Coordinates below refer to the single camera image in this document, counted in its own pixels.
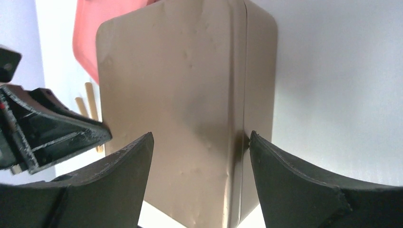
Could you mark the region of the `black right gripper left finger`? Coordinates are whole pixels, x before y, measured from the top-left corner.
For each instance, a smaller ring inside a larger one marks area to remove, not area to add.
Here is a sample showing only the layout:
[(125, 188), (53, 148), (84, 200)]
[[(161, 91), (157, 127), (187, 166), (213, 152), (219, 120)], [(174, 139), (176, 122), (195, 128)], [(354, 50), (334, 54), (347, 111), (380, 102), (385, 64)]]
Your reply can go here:
[(146, 133), (52, 181), (0, 187), (3, 228), (135, 228), (154, 149)]

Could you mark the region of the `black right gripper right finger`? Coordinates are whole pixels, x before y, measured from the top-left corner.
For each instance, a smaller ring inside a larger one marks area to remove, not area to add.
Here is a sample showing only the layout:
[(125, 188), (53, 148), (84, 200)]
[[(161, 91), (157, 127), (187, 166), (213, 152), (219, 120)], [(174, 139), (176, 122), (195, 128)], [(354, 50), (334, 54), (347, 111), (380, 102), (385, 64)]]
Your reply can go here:
[(268, 228), (400, 228), (403, 189), (342, 176), (294, 156), (255, 131), (249, 150)]

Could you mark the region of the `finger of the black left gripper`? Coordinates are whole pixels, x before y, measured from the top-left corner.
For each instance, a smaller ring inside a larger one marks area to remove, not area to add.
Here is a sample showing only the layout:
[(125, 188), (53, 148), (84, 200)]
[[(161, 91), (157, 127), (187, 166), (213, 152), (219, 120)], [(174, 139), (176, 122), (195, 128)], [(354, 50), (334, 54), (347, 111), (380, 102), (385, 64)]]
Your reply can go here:
[(45, 88), (0, 87), (0, 168), (35, 174), (112, 139), (106, 124), (69, 110)]

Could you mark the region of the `brown box lid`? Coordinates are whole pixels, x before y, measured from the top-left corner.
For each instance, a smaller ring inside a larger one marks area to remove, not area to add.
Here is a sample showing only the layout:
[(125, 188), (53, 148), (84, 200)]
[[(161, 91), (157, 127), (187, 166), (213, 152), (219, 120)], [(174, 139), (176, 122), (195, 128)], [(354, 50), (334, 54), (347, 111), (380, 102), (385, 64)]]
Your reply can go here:
[(162, 0), (100, 25), (105, 150), (152, 132), (146, 202), (188, 228), (234, 228), (258, 205), (249, 137), (272, 136), (277, 39), (250, 0)]

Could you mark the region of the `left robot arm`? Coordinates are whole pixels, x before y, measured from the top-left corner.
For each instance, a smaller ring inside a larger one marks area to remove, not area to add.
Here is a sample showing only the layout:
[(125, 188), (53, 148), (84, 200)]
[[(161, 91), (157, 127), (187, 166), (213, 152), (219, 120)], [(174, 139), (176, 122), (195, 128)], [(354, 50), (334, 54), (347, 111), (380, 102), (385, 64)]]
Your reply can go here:
[(35, 174), (112, 139), (102, 122), (65, 107), (46, 88), (10, 83), (19, 52), (0, 48), (0, 167)]

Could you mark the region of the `pink plastic tray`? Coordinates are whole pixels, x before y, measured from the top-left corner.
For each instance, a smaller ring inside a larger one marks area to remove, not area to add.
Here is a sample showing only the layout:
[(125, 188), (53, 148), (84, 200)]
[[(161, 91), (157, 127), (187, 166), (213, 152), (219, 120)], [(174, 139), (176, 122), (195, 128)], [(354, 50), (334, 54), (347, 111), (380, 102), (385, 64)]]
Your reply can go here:
[(155, 3), (154, 0), (78, 0), (73, 31), (73, 54), (78, 63), (98, 84), (96, 33), (112, 18)]

